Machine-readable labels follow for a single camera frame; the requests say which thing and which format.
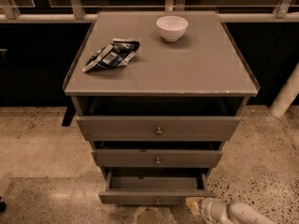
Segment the white ceramic bowl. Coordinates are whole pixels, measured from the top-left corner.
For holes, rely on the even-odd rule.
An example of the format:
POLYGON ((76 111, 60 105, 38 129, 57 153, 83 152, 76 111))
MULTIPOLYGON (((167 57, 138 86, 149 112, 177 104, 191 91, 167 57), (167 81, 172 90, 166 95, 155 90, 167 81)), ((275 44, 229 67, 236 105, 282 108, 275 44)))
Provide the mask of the white ceramic bowl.
POLYGON ((176 42, 183 37, 189 23, 179 16, 163 16, 156 21, 159 35, 167 42, 176 42))

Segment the grey top drawer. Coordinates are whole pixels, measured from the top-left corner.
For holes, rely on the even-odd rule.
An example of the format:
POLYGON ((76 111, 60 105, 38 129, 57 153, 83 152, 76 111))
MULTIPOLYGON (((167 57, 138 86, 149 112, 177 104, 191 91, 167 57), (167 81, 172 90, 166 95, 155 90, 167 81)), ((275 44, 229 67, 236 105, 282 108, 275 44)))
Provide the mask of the grey top drawer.
POLYGON ((78 116, 87 141, 228 141, 240 117, 78 116))

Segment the grey wooden drawer cabinet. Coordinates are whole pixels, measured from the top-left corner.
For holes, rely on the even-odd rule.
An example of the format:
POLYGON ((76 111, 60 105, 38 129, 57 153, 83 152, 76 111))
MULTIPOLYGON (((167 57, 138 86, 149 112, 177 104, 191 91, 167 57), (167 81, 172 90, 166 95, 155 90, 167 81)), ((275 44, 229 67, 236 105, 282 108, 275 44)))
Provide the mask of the grey wooden drawer cabinet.
MULTIPOLYGON (((240 117, 259 85, 213 11, 187 11, 174 43, 158 33, 154 11, 102 12, 64 86, 78 116, 240 117), (114 38, 140 43, 127 66, 87 73, 92 55, 114 38)), ((221 151, 227 141, 88 141, 97 149, 221 151)))

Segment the crumpled dark snack bag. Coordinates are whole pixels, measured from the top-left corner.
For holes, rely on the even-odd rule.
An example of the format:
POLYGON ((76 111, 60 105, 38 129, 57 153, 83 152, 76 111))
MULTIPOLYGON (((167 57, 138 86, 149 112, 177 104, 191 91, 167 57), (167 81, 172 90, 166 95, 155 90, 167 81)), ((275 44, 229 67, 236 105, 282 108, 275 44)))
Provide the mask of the crumpled dark snack bag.
POLYGON ((113 41, 96 51, 82 68, 83 73, 127 66, 135 57, 140 43, 133 39, 114 38, 113 41))

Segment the grey bottom drawer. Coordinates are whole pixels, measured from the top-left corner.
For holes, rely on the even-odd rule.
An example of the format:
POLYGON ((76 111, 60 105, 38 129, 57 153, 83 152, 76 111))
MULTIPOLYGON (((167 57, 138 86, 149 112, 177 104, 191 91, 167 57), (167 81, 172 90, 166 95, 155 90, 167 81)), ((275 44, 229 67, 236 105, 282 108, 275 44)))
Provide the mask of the grey bottom drawer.
POLYGON ((206 184, 207 169, 113 167, 107 173, 102 203, 178 205, 187 197, 215 197, 206 184))

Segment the white cylindrical post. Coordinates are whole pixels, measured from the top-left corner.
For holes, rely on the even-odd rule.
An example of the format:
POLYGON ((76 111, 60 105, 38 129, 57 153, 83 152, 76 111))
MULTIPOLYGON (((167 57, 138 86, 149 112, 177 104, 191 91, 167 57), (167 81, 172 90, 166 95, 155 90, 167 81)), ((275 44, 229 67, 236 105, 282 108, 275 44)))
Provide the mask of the white cylindrical post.
POLYGON ((271 104, 269 110, 276 118, 281 118, 299 94, 299 63, 295 66, 286 83, 271 104))

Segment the grey middle drawer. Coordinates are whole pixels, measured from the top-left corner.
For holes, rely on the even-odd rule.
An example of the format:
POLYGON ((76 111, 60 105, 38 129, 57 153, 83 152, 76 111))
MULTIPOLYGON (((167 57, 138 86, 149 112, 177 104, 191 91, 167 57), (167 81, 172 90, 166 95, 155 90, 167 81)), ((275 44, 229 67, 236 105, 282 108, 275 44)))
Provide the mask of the grey middle drawer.
POLYGON ((95 163, 105 167, 215 167, 222 152, 217 150, 97 149, 95 163))

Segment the metal window railing frame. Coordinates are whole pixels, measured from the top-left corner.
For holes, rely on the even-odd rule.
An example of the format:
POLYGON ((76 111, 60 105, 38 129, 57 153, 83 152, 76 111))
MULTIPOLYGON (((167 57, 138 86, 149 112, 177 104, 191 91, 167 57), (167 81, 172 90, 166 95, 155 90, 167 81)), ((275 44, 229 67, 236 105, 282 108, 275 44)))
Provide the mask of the metal window railing frame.
MULTIPOLYGON (((15 4, 15 0, 0 0, 2 9, 1 19, 5 21, 28 21, 28 22, 67 22, 67 21, 93 21, 100 11, 117 10, 163 10, 165 14, 178 14, 186 10, 214 10, 221 22, 299 22, 299 12, 290 12, 290 9, 297 7, 293 0, 279 0, 274 5, 271 12, 249 12, 250 6, 189 6, 186 0, 164 0, 162 6, 101 6, 96 7, 96 11, 91 14, 86 13, 86 7, 82 5, 82 0, 69 0, 70 6, 63 8, 65 13, 60 12, 60 7, 36 8, 34 0, 31 9, 33 13, 20 12, 21 7, 15 4)), ((261 9, 260 6, 251 6, 253 9, 261 9)))

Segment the grey drawer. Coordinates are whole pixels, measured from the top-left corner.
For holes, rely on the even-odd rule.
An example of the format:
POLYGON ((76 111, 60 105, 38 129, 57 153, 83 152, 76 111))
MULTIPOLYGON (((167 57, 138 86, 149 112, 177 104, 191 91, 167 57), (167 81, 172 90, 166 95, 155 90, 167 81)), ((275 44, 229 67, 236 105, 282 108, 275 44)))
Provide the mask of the grey drawer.
POLYGON ((178 205, 187 197, 215 197, 206 184, 207 169, 113 167, 107 173, 102 203, 178 205))
POLYGON ((78 116, 87 141, 228 141, 240 117, 78 116))
POLYGON ((222 152, 217 150, 97 149, 95 163, 105 167, 215 167, 222 152))

